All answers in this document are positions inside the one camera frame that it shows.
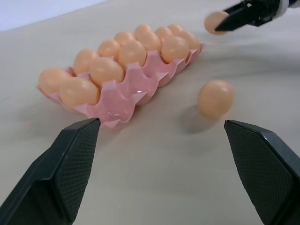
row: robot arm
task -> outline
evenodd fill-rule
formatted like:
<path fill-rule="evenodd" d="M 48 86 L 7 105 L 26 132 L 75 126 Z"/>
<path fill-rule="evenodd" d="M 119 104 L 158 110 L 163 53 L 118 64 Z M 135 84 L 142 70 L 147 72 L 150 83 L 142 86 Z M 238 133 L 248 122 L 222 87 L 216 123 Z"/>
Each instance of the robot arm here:
<path fill-rule="evenodd" d="M 242 26 L 259 27 L 282 16 L 288 8 L 300 7 L 300 0 L 243 0 L 223 10 L 229 16 L 215 31 L 234 31 Z"/>

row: plastic egg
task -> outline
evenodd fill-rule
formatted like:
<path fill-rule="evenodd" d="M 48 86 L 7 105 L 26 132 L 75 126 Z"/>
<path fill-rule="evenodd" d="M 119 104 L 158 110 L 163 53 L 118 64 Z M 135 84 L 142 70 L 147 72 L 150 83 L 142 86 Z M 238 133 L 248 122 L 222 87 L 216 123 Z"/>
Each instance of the plastic egg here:
<path fill-rule="evenodd" d="M 99 57 L 90 65 L 90 78 L 98 87 L 106 81 L 116 80 L 122 82 L 124 79 L 123 68 L 111 58 Z"/>
<path fill-rule="evenodd" d="M 160 42 L 163 43 L 165 40 L 173 36 L 172 31 L 167 27 L 159 27 L 156 29 L 155 34 L 160 39 Z"/>
<path fill-rule="evenodd" d="M 123 68 L 129 63 L 138 62 L 143 66 L 146 62 L 147 53 L 145 47 L 139 41 L 130 41 L 124 45 L 119 54 L 119 63 Z"/>
<path fill-rule="evenodd" d="M 91 49 L 83 49 L 81 50 L 75 57 L 73 63 L 73 70 L 74 73 L 81 74 L 87 72 L 90 67 L 90 63 L 93 61 L 94 58 L 99 57 L 97 52 Z"/>
<path fill-rule="evenodd" d="M 206 117 L 217 119 L 229 111 L 234 100 L 234 87 L 226 81 L 214 80 L 199 91 L 198 110 Z"/>
<path fill-rule="evenodd" d="M 187 43 L 188 43 L 189 49 L 197 49 L 197 50 L 201 49 L 201 43 L 200 43 L 200 41 L 191 32 L 180 31 L 180 32 L 178 32 L 178 34 L 176 36 L 184 38 L 187 41 Z"/>
<path fill-rule="evenodd" d="M 72 75 L 63 69 L 45 69 L 39 76 L 39 87 L 47 96 L 59 92 L 60 86 Z"/>
<path fill-rule="evenodd" d="M 145 32 L 152 32 L 152 29 L 147 24 L 141 24 L 141 25 L 137 26 L 137 28 L 135 29 L 134 37 L 136 38 L 136 40 L 138 40 L 140 35 Z"/>
<path fill-rule="evenodd" d="M 181 37 L 171 37 L 162 44 L 161 56 L 165 63 L 170 63 L 175 59 L 186 59 L 188 55 L 188 42 Z"/>
<path fill-rule="evenodd" d="M 121 46 L 116 40 L 106 40 L 101 43 L 97 52 L 100 56 L 114 57 L 117 60 L 120 50 Z"/>
<path fill-rule="evenodd" d="M 138 41 L 142 43 L 146 51 L 157 50 L 160 53 L 161 43 L 155 33 L 145 32 L 139 36 Z"/>
<path fill-rule="evenodd" d="M 126 31 L 121 31 L 114 36 L 114 39 L 119 43 L 121 47 L 127 44 L 129 41 L 135 40 L 135 37 Z"/>
<path fill-rule="evenodd" d="M 100 99 L 100 91 L 96 85 L 83 77 L 72 77 L 60 86 L 60 98 L 68 108 L 78 105 L 95 105 Z"/>
<path fill-rule="evenodd" d="M 174 35 L 177 35 L 179 32 L 183 31 L 183 28 L 178 24 L 171 24 L 168 28 L 172 31 Z"/>
<path fill-rule="evenodd" d="M 210 34 L 223 35 L 227 32 L 215 31 L 215 28 L 220 25 L 220 23 L 229 16 L 228 13 L 224 11 L 213 12 L 207 16 L 204 20 L 204 27 Z"/>

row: white table surface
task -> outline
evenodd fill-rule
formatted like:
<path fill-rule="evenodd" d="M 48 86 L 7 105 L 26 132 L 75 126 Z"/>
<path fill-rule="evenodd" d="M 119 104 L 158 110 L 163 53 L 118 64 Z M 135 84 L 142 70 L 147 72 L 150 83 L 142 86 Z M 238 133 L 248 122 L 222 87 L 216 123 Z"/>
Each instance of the white table surface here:
<path fill-rule="evenodd" d="M 72 63 L 140 23 L 154 29 L 178 23 L 208 43 L 199 61 L 161 88 L 128 127 L 101 129 L 75 225 L 261 225 L 239 179 L 223 129 L 225 119 L 275 131 L 297 154 L 300 136 L 300 11 L 261 28 L 209 35 L 203 19 L 233 0 L 109 0 L 106 3 L 0 33 L 0 202 L 70 114 L 36 89 L 47 67 Z M 231 113 L 211 125 L 195 102 L 209 80 L 237 91 Z"/>

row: egg tray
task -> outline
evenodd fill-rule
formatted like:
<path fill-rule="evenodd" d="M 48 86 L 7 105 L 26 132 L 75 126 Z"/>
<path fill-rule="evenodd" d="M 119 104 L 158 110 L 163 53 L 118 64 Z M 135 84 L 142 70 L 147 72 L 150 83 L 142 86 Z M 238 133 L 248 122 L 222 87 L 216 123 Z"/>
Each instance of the egg tray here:
<path fill-rule="evenodd" d="M 65 108 L 84 114 L 88 118 L 100 118 L 102 126 L 120 130 L 130 121 L 136 105 L 149 102 L 158 88 L 165 86 L 175 74 L 195 62 L 201 50 L 202 48 L 190 50 L 187 59 L 174 60 L 169 64 L 162 61 L 157 51 L 148 51 L 144 66 L 141 67 L 138 63 L 127 65 L 126 75 L 122 82 L 113 80 L 102 84 L 100 100 L 96 105 L 83 104 L 72 110 Z M 75 76 L 71 67 L 66 70 Z M 77 76 L 90 79 L 88 72 Z M 46 97 L 64 106 L 59 93 Z"/>

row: orange egg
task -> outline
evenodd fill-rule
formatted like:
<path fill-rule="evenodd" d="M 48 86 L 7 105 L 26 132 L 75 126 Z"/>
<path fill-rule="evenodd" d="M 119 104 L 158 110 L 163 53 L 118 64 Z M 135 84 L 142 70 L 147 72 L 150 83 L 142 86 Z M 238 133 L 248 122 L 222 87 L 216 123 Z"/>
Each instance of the orange egg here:
<path fill-rule="evenodd" d="M 91 81 L 82 77 L 72 77 L 60 86 L 60 98 L 68 108 L 78 105 L 95 105 L 99 101 L 100 91 Z"/>
<path fill-rule="evenodd" d="M 145 32 L 152 32 L 152 29 L 147 24 L 141 24 L 141 25 L 137 26 L 137 28 L 135 29 L 134 37 L 137 40 L 139 38 L 139 36 Z"/>
<path fill-rule="evenodd" d="M 178 24 L 171 24 L 168 28 L 172 31 L 174 35 L 177 35 L 179 32 L 183 31 L 183 28 Z"/>
<path fill-rule="evenodd" d="M 192 34 L 191 32 L 180 31 L 180 32 L 178 32 L 178 34 L 176 36 L 184 38 L 187 41 L 187 43 L 188 43 L 189 49 L 200 50 L 201 43 L 198 40 L 198 38 L 194 34 Z"/>
<path fill-rule="evenodd" d="M 171 37 L 162 44 L 161 56 L 165 63 L 170 63 L 175 59 L 186 59 L 188 55 L 188 42 L 181 37 Z"/>
<path fill-rule="evenodd" d="M 220 25 L 220 23 L 222 21 L 224 21 L 228 16 L 229 16 L 229 14 L 224 11 L 218 11 L 218 12 L 211 13 L 204 20 L 205 29 L 209 33 L 215 34 L 215 35 L 223 35 L 223 34 L 227 33 L 227 32 L 223 32 L 223 31 L 215 31 L 215 28 L 217 28 L 218 25 Z"/>
<path fill-rule="evenodd" d="M 204 85 L 198 94 L 198 110 L 206 117 L 217 119 L 232 107 L 235 99 L 234 87 L 221 80 Z"/>
<path fill-rule="evenodd" d="M 126 31 L 121 31 L 114 36 L 114 39 L 123 47 L 127 42 L 135 40 L 135 37 Z"/>
<path fill-rule="evenodd" d="M 139 41 L 130 41 L 124 45 L 119 54 L 119 63 L 123 68 L 129 63 L 138 62 L 143 66 L 146 62 L 147 53 L 145 47 Z"/>
<path fill-rule="evenodd" d="M 116 80 L 122 82 L 124 79 L 123 68 L 111 58 L 99 57 L 92 61 L 90 65 L 90 78 L 98 87 L 103 82 Z"/>
<path fill-rule="evenodd" d="M 146 51 L 156 50 L 158 53 L 160 53 L 161 43 L 155 33 L 145 32 L 139 36 L 138 41 L 142 43 Z"/>
<path fill-rule="evenodd" d="M 39 76 L 39 87 L 45 95 L 57 93 L 60 86 L 72 77 L 67 71 L 58 68 L 45 69 Z"/>
<path fill-rule="evenodd" d="M 81 74 L 87 72 L 90 67 L 90 63 L 93 61 L 94 58 L 99 57 L 97 52 L 91 49 L 83 49 L 81 50 L 75 57 L 73 63 L 73 70 L 74 73 Z"/>
<path fill-rule="evenodd" d="M 121 46 L 116 40 L 106 40 L 101 43 L 97 52 L 100 56 L 114 57 L 117 60 L 120 50 Z"/>
<path fill-rule="evenodd" d="M 163 43 L 166 39 L 173 36 L 172 31 L 167 27 L 157 28 L 155 34 L 159 37 L 161 43 Z"/>

